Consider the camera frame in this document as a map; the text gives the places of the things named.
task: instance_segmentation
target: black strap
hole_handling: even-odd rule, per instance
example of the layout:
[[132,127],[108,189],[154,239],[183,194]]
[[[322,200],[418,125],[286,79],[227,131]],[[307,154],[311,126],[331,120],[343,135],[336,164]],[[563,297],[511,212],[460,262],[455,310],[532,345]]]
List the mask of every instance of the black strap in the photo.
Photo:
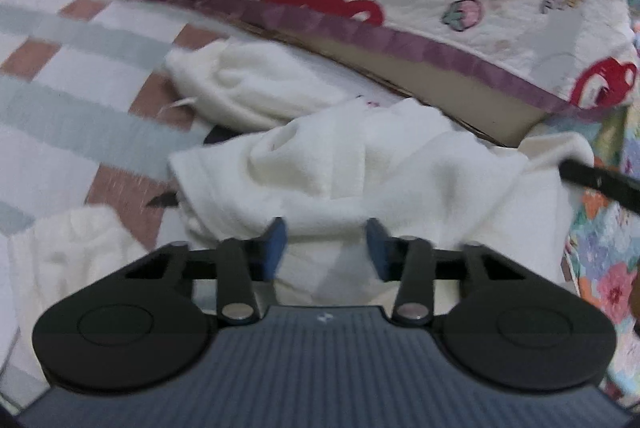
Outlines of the black strap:
[[562,180],[599,191],[620,206],[640,215],[640,180],[573,159],[560,163]]

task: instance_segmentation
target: floral fabric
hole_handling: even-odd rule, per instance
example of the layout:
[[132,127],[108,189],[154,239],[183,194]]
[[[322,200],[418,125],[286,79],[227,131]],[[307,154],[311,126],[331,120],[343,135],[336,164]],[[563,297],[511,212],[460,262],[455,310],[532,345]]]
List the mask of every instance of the floral fabric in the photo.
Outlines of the floral fabric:
[[[551,118],[546,125],[549,132],[580,132],[598,166],[640,178],[640,104],[620,108],[600,123]],[[607,389],[640,396],[640,338],[629,308],[640,259],[640,217],[587,190],[564,254],[580,295],[611,319],[618,334]]]

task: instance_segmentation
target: white cloth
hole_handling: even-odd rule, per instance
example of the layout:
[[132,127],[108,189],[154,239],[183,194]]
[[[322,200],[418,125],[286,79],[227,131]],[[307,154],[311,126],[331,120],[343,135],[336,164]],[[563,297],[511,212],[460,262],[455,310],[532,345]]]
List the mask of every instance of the white cloth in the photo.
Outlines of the white cloth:
[[147,253],[108,206],[84,206],[41,218],[9,239],[12,287],[20,337],[33,353],[40,315],[66,296]]
[[165,60],[175,88],[204,118],[238,132],[269,130],[347,99],[274,42],[216,40]]
[[174,153],[188,227],[218,240],[261,234],[283,217],[290,244],[278,297],[300,304],[362,304],[388,289],[362,241],[378,218],[395,236],[438,248],[482,242],[561,281],[564,238],[580,190],[557,164],[593,163],[578,134],[487,148],[435,108],[403,100],[329,108],[262,134]]

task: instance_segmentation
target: round black disc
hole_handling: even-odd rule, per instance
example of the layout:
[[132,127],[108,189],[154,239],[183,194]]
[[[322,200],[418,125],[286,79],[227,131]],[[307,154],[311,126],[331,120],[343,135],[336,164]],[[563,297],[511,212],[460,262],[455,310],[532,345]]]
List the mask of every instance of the round black disc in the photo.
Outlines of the round black disc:
[[551,284],[505,281],[471,294],[446,316],[443,339],[474,374],[528,392],[599,379],[616,348],[609,319]]
[[190,366],[209,341],[206,316],[147,280],[90,286],[45,312],[33,329],[44,371],[67,388],[122,393]]

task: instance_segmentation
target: small logo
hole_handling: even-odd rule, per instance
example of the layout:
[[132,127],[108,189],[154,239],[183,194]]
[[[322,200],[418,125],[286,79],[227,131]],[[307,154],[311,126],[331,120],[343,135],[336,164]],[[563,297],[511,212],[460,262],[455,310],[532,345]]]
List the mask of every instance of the small logo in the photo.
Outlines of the small logo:
[[442,23],[462,33],[482,20],[482,5],[477,0],[457,0],[442,15]]
[[331,313],[322,313],[318,315],[318,321],[325,325],[334,319],[334,315]]

